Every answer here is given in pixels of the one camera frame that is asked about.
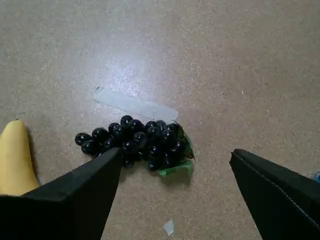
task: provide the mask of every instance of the banana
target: banana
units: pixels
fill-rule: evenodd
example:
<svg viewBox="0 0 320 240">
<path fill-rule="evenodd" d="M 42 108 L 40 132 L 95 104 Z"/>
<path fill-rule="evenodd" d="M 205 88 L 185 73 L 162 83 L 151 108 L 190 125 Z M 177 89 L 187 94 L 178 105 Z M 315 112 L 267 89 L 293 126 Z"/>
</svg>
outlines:
<svg viewBox="0 0 320 240">
<path fill-rule="evenodd" d="M 0 194 L 21 196 L 38 187 L 27 128 L 22 120 L 11 121 L 0 137 Z"/>
</svg>

